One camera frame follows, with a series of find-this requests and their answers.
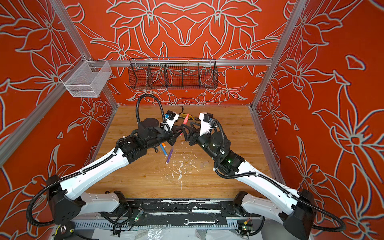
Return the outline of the pink marker pen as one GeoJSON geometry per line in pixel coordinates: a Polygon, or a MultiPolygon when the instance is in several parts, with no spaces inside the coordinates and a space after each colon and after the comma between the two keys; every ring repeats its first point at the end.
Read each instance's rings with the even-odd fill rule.
{"type": "Polygon", "coordinates": [[[188,123],[188,119],[189,119],[189,114],[186,115],[184,121],[183,121],[183,124],[186,125],[188,123]]]}

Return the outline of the purple marker pen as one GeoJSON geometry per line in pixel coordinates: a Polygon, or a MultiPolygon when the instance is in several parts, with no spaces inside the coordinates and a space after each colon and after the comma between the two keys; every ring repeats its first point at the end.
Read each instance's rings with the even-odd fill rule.
{"type": "Polygon", "coordinates": [[[171,161],[171,157],[173,155],[173,152],[174,152],[174,146],[171,146],[171,149],[170,149],[170,152],[168,154],[168,157],[167,157],[167,160],[166,160],[166,164],[168,165],[171,161]]]}

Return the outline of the blue marker pen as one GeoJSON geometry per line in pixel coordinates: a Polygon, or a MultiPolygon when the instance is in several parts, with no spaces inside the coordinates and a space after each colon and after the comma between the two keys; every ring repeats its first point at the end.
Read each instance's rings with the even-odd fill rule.
{"type": "Polygon", "coordinates": [[[166,145],[165,145],[164,143],[161,143],[160,147],[161,147],[161,149],[162,149],[164,155],[167,157],[167,156],[168,156],[168,153],[167,153],[167,151],[166,151],[166,145]]]}

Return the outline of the clear pen cap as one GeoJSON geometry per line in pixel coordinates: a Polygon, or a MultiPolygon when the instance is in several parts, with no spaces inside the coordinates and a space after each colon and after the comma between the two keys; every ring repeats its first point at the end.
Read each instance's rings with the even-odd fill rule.
{"type": "Polygon", "coordinates": [[[210,167],[210,163],[208,161],[204,161],[200,163],[200,169],[208,169],[210,167]]]}

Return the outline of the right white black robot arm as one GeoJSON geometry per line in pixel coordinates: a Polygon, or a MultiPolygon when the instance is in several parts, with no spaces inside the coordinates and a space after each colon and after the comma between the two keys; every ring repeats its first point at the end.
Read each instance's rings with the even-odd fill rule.
{"type": "Polygon", "coordinates": [[[232,151],[218,120],[202,121],[199,126],[182,124],[185,140],[191,146],[199,145],[213,159],[213,170],[219,177],[245,183],[276,204],[281,209],[278,219],[291,235],[307,240],[312,230],[337,233],[346,229],[339,217],[315,205],[312,193],[298,192],[273,180],[232,151]]]}

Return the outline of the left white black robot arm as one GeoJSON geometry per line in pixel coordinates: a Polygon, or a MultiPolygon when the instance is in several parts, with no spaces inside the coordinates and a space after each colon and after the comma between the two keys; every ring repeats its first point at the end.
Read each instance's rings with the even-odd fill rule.
{"type": "Polygon", "coordinates": [[[154,95],[145,94],[139,97],[135,109],[138,128],[133,130],[128,137],[118,139],[110,152],[82,169],[63,177],[54,175],[49,178],[46,187],[31,199],[27,207],[26,218],[31,225],[45,227],[65,224],[78,215],[113,212],[122,205],[123,199],[117,194],[105,194],[97,198],[87,194],[86,191],[114,171],[145,156],[149,149],[156,149],[164,142],[174,145],[180,134],[180,130],[174,125],[179,119],[179,114],[173,111],[161,110],[161,121],[154,118],[142,121],[139,107],[144,98],[152,98],[160,103],[160,100],[154,95]],[[53,220],[48,222],[39,222],[33,217],[34,205],[43,194],[47,194],[47,201],[53,216],[53,220]]]}

